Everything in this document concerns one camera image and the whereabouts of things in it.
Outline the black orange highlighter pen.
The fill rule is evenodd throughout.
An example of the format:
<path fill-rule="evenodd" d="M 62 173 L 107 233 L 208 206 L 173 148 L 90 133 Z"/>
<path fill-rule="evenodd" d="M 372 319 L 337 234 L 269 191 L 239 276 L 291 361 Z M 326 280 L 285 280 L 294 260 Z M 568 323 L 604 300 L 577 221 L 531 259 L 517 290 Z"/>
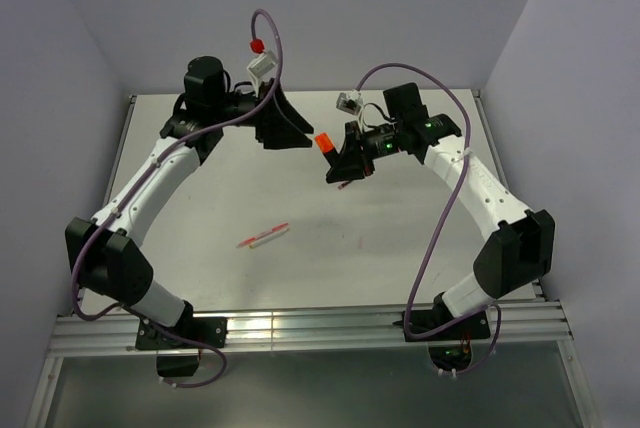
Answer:
<path fill-rule="evenodd" d="M 328 134 L 326 132 L 320 133 L 314 138 L 314 140 L 327 163 L 330 166 L 333 166 L 339 158 L 339 153 Z"/>

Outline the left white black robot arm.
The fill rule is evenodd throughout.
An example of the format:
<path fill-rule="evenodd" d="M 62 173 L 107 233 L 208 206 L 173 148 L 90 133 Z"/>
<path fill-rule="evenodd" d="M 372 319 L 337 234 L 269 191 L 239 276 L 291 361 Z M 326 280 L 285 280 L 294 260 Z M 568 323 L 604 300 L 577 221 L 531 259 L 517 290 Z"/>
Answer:
<path fill-rule="evenodd" d="M 247 72 L 251 91 L 229 87 L 221 61 L 192 60 L 171 117 L 135 175 L 103 208 L 65 230 L 72 293 L 81 289 L 112 299 L 114 306 L 159 325 L 172 347 L 191 342 L 197 329 L 192 305 L 154 278 L 141 251 L 144 239 L 179 186 L 201 167 L 226 127 L 252 127 L 267 150 L 309 148 L 313 127 L 291 106 L 280 86 L 281 65 L 271 51 L 257 54 Z"/>

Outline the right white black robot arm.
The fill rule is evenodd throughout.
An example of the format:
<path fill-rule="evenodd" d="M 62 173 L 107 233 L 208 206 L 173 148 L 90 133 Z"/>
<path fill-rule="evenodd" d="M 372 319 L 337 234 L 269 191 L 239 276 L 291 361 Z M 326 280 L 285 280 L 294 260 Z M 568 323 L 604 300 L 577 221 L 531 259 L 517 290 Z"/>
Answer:
<path fill-rule="evenodd" d="M 408 304 L 401 323 L 411 341 L 439 334 L 452 338 L 469 317 L 549 273 L 555 221 L 547 211 L 534 212 L 517 199 L 472 153 L 469 129 L 460 129 L 445 114 L 429 115 L 416 84 L 387 89 L 383 97 L 386 123 L 373 128 L 361 121 L 347 123 L 340 148 L 327 134 L 316 136 L 329 164 L 326 181 L 362 180 L 373 174 L 375 160 L 405 152 L 450 188 L 445 208 L 461 202 L 484 245 L 469 275 L 438 295 L 427 312 L 414 313 Z"/>

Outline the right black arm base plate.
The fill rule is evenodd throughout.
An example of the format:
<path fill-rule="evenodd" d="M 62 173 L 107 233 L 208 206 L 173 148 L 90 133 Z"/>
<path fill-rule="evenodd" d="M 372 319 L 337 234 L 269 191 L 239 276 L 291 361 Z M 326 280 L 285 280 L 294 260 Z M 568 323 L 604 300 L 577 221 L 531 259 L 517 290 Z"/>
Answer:
<path fill-rule="evenodd" d="M 411 335 L 403 334 L 405 342 L 486 340 L 491 336 L 485 311 L 452 318 L 448 314 L 437 313 L 435 309 L 414 310 L 409 328 Z"/>

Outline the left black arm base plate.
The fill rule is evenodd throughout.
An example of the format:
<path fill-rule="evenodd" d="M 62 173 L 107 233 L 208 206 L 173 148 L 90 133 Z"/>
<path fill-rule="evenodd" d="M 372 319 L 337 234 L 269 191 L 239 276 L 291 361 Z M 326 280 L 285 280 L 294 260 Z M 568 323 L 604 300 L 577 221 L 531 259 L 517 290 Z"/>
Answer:
<path fill-rule="evenodd" d="M 179 337 L 204 343 L 215 348 L 223 348 L 226 343 L 227 321 L 225 317 L 196 317 L 192 320 L 192 326 L 187 328 Z M 141 322 L 135 341 L 135 349 L 138 351 L 166 351 L 177 349 L 190 349 L 193 345 L 167 337 L 159 333 L 150 324 Z"/>

